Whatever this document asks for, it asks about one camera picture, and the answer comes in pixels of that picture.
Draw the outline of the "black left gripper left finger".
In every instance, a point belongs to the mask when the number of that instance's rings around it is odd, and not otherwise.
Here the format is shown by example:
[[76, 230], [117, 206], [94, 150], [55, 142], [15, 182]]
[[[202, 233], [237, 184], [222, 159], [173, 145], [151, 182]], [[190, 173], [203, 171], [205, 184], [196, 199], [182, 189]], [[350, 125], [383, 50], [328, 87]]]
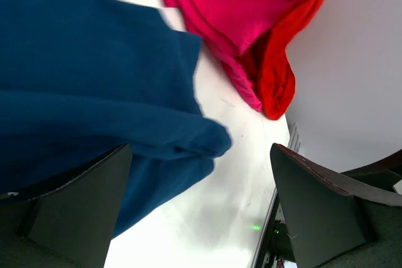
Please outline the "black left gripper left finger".
[[1, 195], [1, 267], [103, 267], [128, 181], [127, 144]]

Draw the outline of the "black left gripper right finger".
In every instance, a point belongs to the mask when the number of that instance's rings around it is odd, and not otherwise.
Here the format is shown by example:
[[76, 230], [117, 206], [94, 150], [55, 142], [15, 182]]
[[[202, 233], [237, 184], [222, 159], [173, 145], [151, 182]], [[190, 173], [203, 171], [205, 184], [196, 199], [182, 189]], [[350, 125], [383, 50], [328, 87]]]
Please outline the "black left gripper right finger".
[[401, 153], [343, 173], [281, 144], [270, 150], [298, 267], [400, 267]]

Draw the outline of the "navy blue printed t-shirt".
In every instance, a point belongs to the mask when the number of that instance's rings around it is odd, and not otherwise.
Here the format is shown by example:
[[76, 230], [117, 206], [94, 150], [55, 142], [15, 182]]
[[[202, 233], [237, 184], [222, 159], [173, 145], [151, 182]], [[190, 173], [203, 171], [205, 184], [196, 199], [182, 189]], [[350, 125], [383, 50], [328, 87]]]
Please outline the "navy blue printed t-shirt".
[[231, 146], [193, 75], [202, 42], [117, 0], [1, 0], [1, 192], [128, 144], [114, 235], [207, 177]]

